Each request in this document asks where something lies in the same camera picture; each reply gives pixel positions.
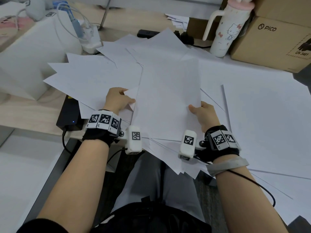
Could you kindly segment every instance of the wrist-mounted device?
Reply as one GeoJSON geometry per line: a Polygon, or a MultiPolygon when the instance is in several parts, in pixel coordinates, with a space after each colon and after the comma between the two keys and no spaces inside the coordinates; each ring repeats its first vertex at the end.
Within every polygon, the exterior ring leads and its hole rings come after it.
{"type": "Polygon", "coordinates": [[[194,131],[186,130],[178,157],[184,160],[195,157],[211,162],[227,154],[239,155],[240,150],[233,134],[224,125],[220,125],[208,129],[203,141],[197,141],[194,131]]]}
{"type": "Polygon", "coordinates": [[[140,137],[140,128],[137,126],[128,126],[123,131],[121,129],[122,119],[109,110],[99,110],[92,114],[86,125],[86,132],[82,140],[101,140],[110,147],[115,141],[124,141],[126,154],[137,154],[142,152],[142,140],[140,137]]]}

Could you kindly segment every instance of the stack of paper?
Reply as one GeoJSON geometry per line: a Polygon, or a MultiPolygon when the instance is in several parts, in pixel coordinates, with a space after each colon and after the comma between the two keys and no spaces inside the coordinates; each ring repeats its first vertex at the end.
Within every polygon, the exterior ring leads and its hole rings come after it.
{"type": "Polygon", "coordinates": [[[176,28],[182,28],[185,31],[187,31],[188,23],[189,23],[189,17],[179,16],[179,15],[167,15],[167,19],[172,20],[173,25],[176,28]]]}
{"type": "Polygon", "coordinates": [[[286,222],[298,214],[309,217],[311,204],[302,211],[308,200],[299,200],[309,190],[302,188],[309,182],[301,179],[311,180],[311,96],[292,74],[188,48],[169,29],[148,40],[127,35],[98,50],[105,56],[68,54],[69,63],[51,63],[57,73],[45,80],[77,99],[83,118],[103,107],[109,88],[129,89],[125,94],[136,103],[120,112],[122,129],[139,126],[145,150],[177,174],[196,178],[200,170],[207,173],[205,164],[181,160],[178,152],[186,129],[203,139],[188,110],[203,100],[233,132],[258,181],[273,186],[286,222]],[[263,172],[269,176],[260,176],[263,172]],[[293,182],[302,195],[291,192],[293,182]]]}

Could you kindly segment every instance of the person's right arm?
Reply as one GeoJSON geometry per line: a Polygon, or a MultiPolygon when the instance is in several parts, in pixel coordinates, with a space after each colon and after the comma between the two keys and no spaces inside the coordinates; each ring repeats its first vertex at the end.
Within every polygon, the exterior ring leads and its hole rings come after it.
{"type": "MultiPolygon", "coordinates": [[[[209,128],[220,125],[212,105],[202,101],[201,107],[189,105],[189,110],[197,116],[204,133],[209,128]]],[[[221,163],[234,157],[234,154],[221,156],[213,163],[221,163]]],[[[245,166],[232,170],[255,180],[245,166]]],[[[288,233],[259,186],[231,172],[216,175],[216,181],[230,233],[288,233]]]]}

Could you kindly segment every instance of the wooden desk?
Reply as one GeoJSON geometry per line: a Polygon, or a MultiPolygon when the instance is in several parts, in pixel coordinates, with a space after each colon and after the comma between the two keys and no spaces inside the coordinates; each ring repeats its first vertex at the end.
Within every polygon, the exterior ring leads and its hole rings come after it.
{"type": "MultiPolygon", "coordinates": [[[[100,23],[104,9],[98,6],[88,6],[75,3],[78,8],[93,23],[100,23]]],[[[136,35],[140,29],[163,31],[169,27],[176,28],[163,13],[140,11],[133,9],[110,10],[100,31],[103,41],[115,41],[127,34],[136,35]]],[[[62,108],[65,94],[50,88],[38,101],[24,99],[12,95],[0,95],[0,125],[61,135],[56,121],[62,108]]],[[[83,131],[68,132],[67,136],[81,139],[83,131]]]]}

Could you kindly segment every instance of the person's left arm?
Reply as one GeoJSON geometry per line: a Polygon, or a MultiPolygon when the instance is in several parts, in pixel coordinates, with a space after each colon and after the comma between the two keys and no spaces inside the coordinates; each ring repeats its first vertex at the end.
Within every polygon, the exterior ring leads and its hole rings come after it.
{"type": "MultiPolygon", "coordinates": [[[[135,100],[124,88],[111,88],[103,109],[115,114],[135,100]]],[[[109,147],[101,140],[85,140],[52,189],[37,218],[52,220],[68,232],[89,232],[103,187],[109,147]]]]}

